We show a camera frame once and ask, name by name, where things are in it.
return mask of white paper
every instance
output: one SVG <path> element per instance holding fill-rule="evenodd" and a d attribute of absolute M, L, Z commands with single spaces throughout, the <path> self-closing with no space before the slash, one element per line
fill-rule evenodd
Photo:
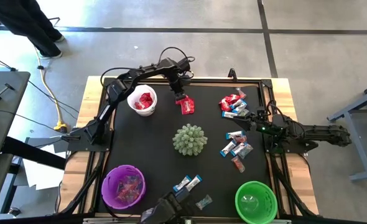
<path fill-rule="evenodd" d="M 44 146 L 41 150 L 66 158 L 65 152 L 55 153 L 53 145 Z M 23 159 L 23 161 L 29 187 L 36 185 L 36 190 L 58 187 L 63 179 L 64 170 L 42 165 L 27 159 Z"/>

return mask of green bowl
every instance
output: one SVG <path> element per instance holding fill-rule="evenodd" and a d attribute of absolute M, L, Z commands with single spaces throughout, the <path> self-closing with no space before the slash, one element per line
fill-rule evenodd
<path fill-rule="evenodd" d="M 250 224 L 268 224 L 275 219 L 277 213 L 277 200 L 273 191 L 258 181 L 244 183 L 238 189 L 235 206 L 240 218 Z"/>

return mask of purple basket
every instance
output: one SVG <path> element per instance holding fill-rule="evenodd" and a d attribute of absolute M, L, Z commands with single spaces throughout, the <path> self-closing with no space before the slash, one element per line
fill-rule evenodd
<path fill-rule="evenodd" d="M 119 181 L 122 180 L 127 175 L 135 175 L 135 174 L 138 174 L 143 182 L 141 193 L 133 203 L 129 205 L 122 204 L 121 202 L 115 199 Z M 138 201 L 140 201 L 143 198 L 145 190 L 146 190 L 145 178 L 141 173 L 141 171 L 139 171 L 139 169 L 135 168 L 134 166 L 121 165 L 111 170 L 109 174 L 106 176 L 106 178 L 103 180 L 101 193 L 102 198 L 107 205 L 109 205 L 114 209 L 122 210 L 138 203 Z"/>

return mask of black mat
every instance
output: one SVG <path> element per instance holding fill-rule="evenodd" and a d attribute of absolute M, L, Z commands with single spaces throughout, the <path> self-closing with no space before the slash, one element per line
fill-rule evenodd
<path fill-rule="evenodd" d="M 248 142 L 254 150 L 243 161 L 246 170 L 241 174 L 231 162 L 232 155 L 220 155 L 229 141 L 225 133 L 241 128 L 233 121 L 221 117 L 218 102 L 226 95 L 236 93 L 232 87 L 185 86 L 185 92 L 195 100 L 195 113 L 182 115 L 179 105 L 174 103 L 174 94 L 166 85 L 152 85 L 157 93 L 156 111 L 150 117 L 141 117 L 122 102 L 117 110 L 116 135 L 109 155 L 107 172 L 129 164 L 142 171 L 146 179 L 146 194 L 135 206 L 115 213 L 141 214 L 154 207 L 157 199 L 169 191 L 186 176 L 202 177 L 191 191 L 196 202 L 210 195 L 213 203 L 195 216 L 238 217 L 235 209 L 235 193 L 241 184 L 257 180 L 270 185 L 262 136 L 248 133 Z M 259 106 L 259 90 L 256 86 L 243 88 L 247 94 L 248 110 Z M 182 156 L 172 145 L 178 129 L 190 123 L 202 127 L 208 143 L 198 156 Z M 107 212 L 102 201 L 97 212 Z"/>

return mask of green spiky ball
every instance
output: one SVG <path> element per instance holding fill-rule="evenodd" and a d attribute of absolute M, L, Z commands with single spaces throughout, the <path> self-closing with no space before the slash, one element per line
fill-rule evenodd
<path fill-rule="evenodd" d="M 197 156 L 207 144 L 207 137 L 204 137 L 204 131 L 196 125 L 187 124 L 177 131 L 174 141 L 174 147 L 182 155 Z"/>

